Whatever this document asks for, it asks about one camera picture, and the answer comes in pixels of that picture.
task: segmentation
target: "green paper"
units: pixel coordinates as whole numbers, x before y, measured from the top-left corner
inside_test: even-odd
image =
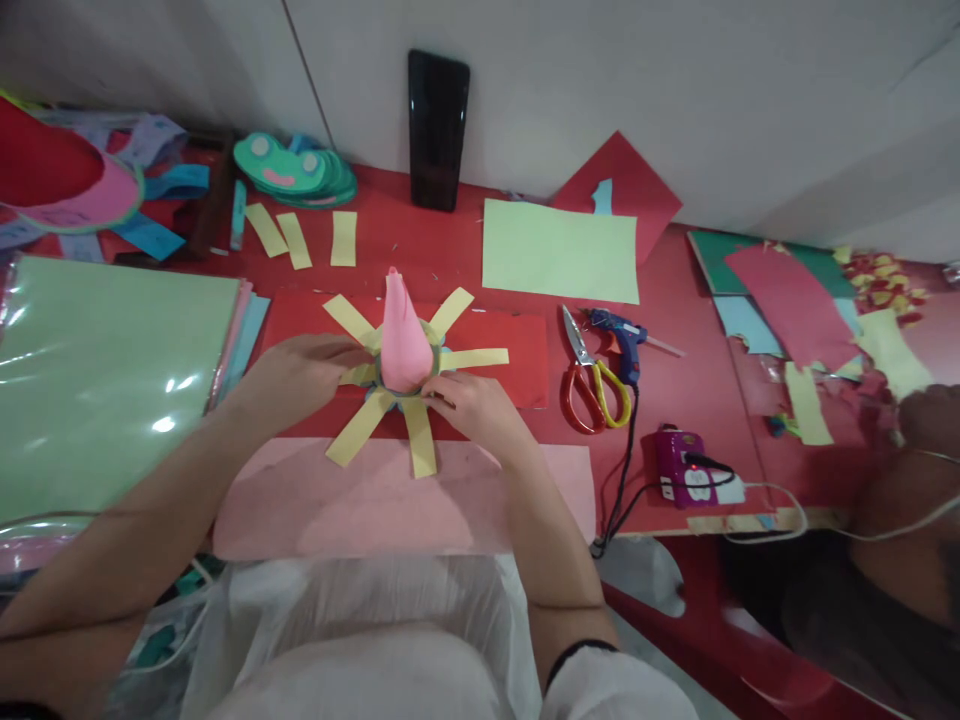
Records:
[[[637,219],[487,200],[483,286],[636,305]]]
[[[740,278],[727,265],[727,256],[738,250],[759,245],[763,242],[763,238],[699,230],[687,233],[687,237],[697,255],[697,260],[700,261],[700,267],[707,278],[710,291],[714,295],[749,295]],[[795,243],[784,243],[784,245],[797,260],[807,266],[807,269],[832,297],[856,297],[856,289],[843,276],[843,269],[834,260],[832,250],[821,250]]]
[[[23,257],[0,339],[0,522],[99,511],[204,412],[238,280]]]

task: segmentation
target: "black phone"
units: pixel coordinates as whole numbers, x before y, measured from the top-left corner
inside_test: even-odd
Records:
[[[456,60],[411,50],[407,69],[410,199],[420,207],[453,212],[467,124],[470,68]]]

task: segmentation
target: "red scissors handle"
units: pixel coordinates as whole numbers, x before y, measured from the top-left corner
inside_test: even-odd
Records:
[[[584,405],[593,418],[593,425],[587,425],[579,417],[576,410],[573,409],[573,386],[577,386],[580,397],[583,398]],[[583,377],[583,366],[580,363],[574,363],[569,367],[563,376],[563,387],[560,395],[560,403],[563,406],[564,413],[570,423],[582,433],[587,435],[596,435],[603,431],[607,426],[607,420],[603,416],[603,408],[597,402],[596,396],[591,392],[590,385]]]

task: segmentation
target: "yellow paper strip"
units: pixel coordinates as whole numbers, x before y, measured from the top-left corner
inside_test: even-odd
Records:
[[[357,214],[333,211],[333,249],[330,251],[333,267],[357,266]]]
[[[483,348],[482,350],[458,350],[457,352],[440,353],[441,370],[506,365],[509,362],[510,351],[507,348]]]
[[[413,458],[413,476],[428,477],[437,474],[437,456],[427,406],[418,397],[402,398],[403,418],[410,436],[410,455]]]
[[[817,386],[813,382],[813,370],[805,367],[801,373],[794,363],[788,362],[784,368],[784,379],[787,381],[793,416],[797,419],[803,444],[833,445],[833,437],[820,410],[820,398],[817,396]]]
[[[293,269],[303,270],[303,268],[313,267],[313,262],[310,260],[310,251],[307,250],[307,241],[303,239],[303,230],[300,229],[297,214],[283,213],[277,215],[277,222],[280,223],[280,230],[283,231],[283,236],[287,239]]]
[[[366,385],[377,379],[376,365],[357,365],[340,378],[341,385]]]
[[[890,392],[897,400],[933,384],[930,371],[917,359],[897,326],[891,308],[857,318],[863,335],[857,343],[873,359],[873,365],[887,376]]]
[[[267,257],[276,257],[287,252],[287,243],[283,235],[277,230],[273,218],[263,206],[263,203],[247,205],[245,212],[247,220],[253,225],[253,229],[260,236],[260,242],[263,243],[263,249],[267,251]]]
[[[447,330],[453,327],[457,318],[460,317],[472,302],[473,295],[463,288],[457,288],[450,293],[450,297],[444,300],[443,305],[437,308],[437,311],[433,314],[433,320],[430,321],[430,327],[436,331],[437,337],[442,338],[446,335]]]
[[[367,346],[370,336],[375,332],[373,325],[350,304],[343,295],[337,295],[323,304],[324,310],[346,330],[354,340]]]
[[[327,448],[327,457],[340,467],[345,467],[370,438],[391,405],[393,405],[393,395],[391,393],[383,388],[374,390],[363,407],[357,411],[357,414],[350,419],[347,426],[330,443],[330,447]]]

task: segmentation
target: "blue glue gun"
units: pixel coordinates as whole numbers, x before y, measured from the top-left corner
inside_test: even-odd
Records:
[[[613,334],[620,347],[620,367],[617,378],[624,385],[634,386],[640,382],[640,356],[637,347],[647,341],[647,329],[634,325],[629,320],[614,315],[609,310],[583,310],[590,316],[590,324]]]

